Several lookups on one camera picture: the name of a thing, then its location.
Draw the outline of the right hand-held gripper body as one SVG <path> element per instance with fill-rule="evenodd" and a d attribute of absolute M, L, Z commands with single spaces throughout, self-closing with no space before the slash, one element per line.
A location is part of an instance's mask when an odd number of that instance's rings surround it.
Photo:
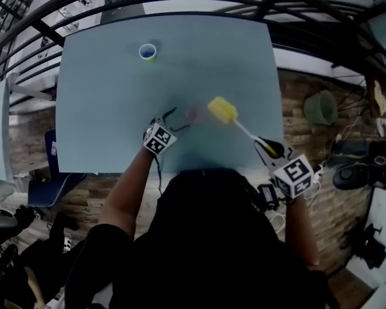
<path fill-rule="evenodd" d="M 304 154 L 294 152 L 291 160 L 279 158 L 267 167 L 273 185 L 288 198 L 296 198 L 311 188 L 313 169 Z"/>

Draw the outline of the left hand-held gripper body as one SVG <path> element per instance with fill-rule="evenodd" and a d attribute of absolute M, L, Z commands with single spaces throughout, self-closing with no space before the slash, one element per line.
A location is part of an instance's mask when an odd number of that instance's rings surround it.
<path fill-rule="evenodd" d="M 166 128 L 164 116 L 156 116 L 145 130 L 143 146 L 154 155 L 159 155 L 177 140 L 177 137 Z"/>

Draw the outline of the pink translucent cup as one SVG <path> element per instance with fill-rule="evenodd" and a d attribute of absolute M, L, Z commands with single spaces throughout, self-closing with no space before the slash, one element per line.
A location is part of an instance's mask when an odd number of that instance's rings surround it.
<path fill-rule="evenodd" d="M 203 121 L 203 113 L 197 106 L 187 108 L 185 116 L 190 124 L 199 124 Z"/>

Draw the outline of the yellow sponge brush white handle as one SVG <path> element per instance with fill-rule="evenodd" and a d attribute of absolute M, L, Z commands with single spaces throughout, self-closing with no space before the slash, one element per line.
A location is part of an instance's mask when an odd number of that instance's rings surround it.
<path fill-rule="evenodd" d="M 218 120 L 225 124 L 234 124 L 241 131 L 243 131 L 249 138 L 256 141 L 260 144 L 273 158 L 278 158 L 277 152 L 269 145 L 265 140 L 251 134 L 247 128 L 245 128 L 238 121 L 238 112 L 237 108 L 225 100 L 223 97 L 216 97 L 208 104 L 208 110 L 213 114 Z"/>

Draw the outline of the green cup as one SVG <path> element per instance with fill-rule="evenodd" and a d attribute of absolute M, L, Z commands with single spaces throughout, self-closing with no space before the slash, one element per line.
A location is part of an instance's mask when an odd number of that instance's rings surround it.
<path fill-rule="evenodd" d="M 157 49 L 155 45 L 146 43 L 140 46 L 138 50 L 141 59 L 147 62 L 154 62 L 157 56 Z"/>

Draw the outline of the person's right forearm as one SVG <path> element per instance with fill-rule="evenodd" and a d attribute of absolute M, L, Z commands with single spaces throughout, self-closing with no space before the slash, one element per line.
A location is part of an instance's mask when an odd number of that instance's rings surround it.
<path fill-rule="evenodd" d="M 310 270 L 320 270 L 317 240 L 303 196 L 286 206 L 285 243 Z"/>

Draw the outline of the person's left forearm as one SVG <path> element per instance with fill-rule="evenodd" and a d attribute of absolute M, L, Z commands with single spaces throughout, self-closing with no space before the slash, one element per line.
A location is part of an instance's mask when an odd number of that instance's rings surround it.
<path fill-rule="evenodd" d="M 152 161 L 152 153 L 142 147 L 108 194 L 98 219 L 99 224 L 114 225 L 129 237 L 134 237 L 136 218 Z"/>

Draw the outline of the black chest-worn device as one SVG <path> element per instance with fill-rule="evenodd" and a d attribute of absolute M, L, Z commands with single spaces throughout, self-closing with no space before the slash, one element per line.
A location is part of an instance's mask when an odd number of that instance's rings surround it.
<path fill-rule="evenodd" d="M 257 190 L 261 196 L 262 207 L 265 211 L 276 211 L 279 208 L 279 199 L 272 184 L 260 184 Z"/>

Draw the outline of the olive green bucket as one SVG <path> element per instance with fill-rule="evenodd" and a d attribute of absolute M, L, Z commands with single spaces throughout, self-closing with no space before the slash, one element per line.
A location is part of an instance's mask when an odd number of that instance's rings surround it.
<path fill-rule="evenodd" d="M 330 91 L 323 90 L 304 101 L 303 112 L 310 124 L 330 126 L 338 119 L 337 101 Z"/>

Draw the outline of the black office chair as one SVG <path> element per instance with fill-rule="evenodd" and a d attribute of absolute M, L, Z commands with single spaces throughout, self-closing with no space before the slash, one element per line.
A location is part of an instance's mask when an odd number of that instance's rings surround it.
<path fill-rule="evenodd" d="M 386 190 L 386 141 L 340 140 L 332 145 L 326 165 L 335 170 L 337 189 L 369 186 Z"/>

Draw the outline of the person's black shirt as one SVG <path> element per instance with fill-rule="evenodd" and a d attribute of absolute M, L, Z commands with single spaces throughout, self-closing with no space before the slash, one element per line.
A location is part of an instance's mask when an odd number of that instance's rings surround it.
<path fill-rule="evenodd" d="M 107 309 L 337 307 L 325 273 L 278 238 L 255 200 L 235 170 L 178 174 L 139 238 L 109 224 L 88 232 L 66 282 L 66 309 L 90 309 L 106 286 Z"/>

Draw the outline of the wooden table with metal legs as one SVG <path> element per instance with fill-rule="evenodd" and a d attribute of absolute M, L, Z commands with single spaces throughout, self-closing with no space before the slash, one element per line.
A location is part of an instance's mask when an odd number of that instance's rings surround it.
<path fill-rule="evenodd" d="M 366 67 L 364 77 L 371 116 L 386 118 L 386 74 Z"/>

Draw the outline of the dark blue chair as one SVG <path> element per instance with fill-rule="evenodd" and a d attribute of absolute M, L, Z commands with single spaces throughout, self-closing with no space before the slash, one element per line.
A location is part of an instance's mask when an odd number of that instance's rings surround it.
<path fill-rule="evenodd" d="M 83 182 L 86 173 L 62 173 L 59 171 L 58 155 L 51 155 L 52 142 L 57 143 L 56 130 L 48 131 L 44 136 L 46 154 L 50 169 L 50 180 L 30 180 L 28 186 L 28 205 L 31 207 L 52 207 L 67 193 Z"/>

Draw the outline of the black metal railing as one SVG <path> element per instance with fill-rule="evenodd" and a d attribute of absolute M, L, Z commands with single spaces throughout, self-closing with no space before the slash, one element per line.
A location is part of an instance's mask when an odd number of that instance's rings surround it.
<path fill-rule="evenodd" d="M 92 8 L 53 26 L 43 23 L 42 18 L 77 1 L 49 0 L 5 33 L 0 40 L 0 52 L 27 28 L 34 28 L 38 34 L 23 43 L 21 48 L 41 37 L 47 37 L 53 45 L 63 46 L 64 37 L 56 32 L 57 29 L 104 11 L 170 1 L 216 1 L 229 5 L 213 7 L 203 14 L 267 24 L 273 33 L 274 46 L 326 59 L 334 66 L 358 73 L 369 67 L 381 71 L 386 77 L 386 49 L 359 25 L 368 15 L 377 16 L 378 7 L 367 8 L 336 0 L 125 0 Z"/>

